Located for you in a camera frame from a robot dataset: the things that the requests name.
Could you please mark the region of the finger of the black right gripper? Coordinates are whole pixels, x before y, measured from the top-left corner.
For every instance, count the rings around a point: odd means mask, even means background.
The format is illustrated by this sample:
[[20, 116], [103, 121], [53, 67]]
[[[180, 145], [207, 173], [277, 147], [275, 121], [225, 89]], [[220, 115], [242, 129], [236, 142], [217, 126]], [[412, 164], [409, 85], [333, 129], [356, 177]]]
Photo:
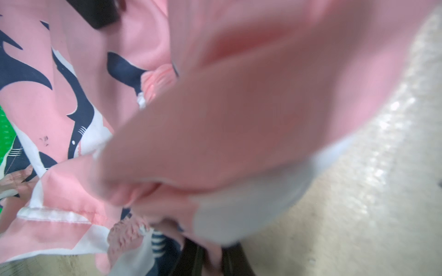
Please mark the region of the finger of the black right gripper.
[[120, 0], [67, 0], [72, 8], [93, 28], [102, 29], [119, 21], [125, 1]]

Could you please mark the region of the pink shark print shorts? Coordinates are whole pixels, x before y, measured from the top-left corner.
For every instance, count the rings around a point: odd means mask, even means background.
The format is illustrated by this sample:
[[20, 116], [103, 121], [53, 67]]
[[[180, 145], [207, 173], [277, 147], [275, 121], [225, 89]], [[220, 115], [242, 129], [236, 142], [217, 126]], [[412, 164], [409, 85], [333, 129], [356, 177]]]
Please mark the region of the pink shark print shorts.
[[393, 92], [436, 1], [1, 2], [1, 262], [168, 276], [270, 224]]

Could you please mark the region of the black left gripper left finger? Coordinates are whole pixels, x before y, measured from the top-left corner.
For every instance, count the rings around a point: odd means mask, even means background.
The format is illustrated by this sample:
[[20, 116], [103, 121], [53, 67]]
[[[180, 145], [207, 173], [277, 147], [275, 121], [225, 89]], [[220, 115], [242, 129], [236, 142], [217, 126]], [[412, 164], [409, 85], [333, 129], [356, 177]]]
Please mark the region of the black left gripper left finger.
[[169, 276], [202, 276], [206, 249], [190, 239], [185, 239], [178, 261]]

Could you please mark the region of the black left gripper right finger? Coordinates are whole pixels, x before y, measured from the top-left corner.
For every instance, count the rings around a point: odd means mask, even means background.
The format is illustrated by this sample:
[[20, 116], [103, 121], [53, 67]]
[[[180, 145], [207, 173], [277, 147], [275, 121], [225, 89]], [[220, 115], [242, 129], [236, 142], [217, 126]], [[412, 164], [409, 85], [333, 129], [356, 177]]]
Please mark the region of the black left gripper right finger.
[[224, 276], [256, 276], [240, 243], [222, 248]]

